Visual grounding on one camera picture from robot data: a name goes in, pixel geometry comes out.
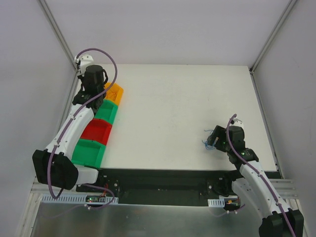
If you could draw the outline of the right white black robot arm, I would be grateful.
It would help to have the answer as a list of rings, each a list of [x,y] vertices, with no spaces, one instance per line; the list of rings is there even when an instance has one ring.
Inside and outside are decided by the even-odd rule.
[[[226,153],[235,166],[235,170],[226,172],[213,185],[213,191],[224,197],[237,195],[242,204],[255,211],[260,224],[259,236],[303,236],[303,214],[292,209],[272,185],[255,152],[245,146],[242,127],[216,126],[206,143]]]

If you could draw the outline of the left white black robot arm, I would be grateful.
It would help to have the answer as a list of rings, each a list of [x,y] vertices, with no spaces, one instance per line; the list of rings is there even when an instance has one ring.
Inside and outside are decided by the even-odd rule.
[[[75,165],[72,156],[83,131],[103,104],[106,71],[99,65],[90,65],[82,76],[81,89],[74,97],[69,115],[55,138],[44,150],[35,150],[32,160],[37,179],[65,190],[87,183],[93,192],[104,188],[104,179],[87,164]]]

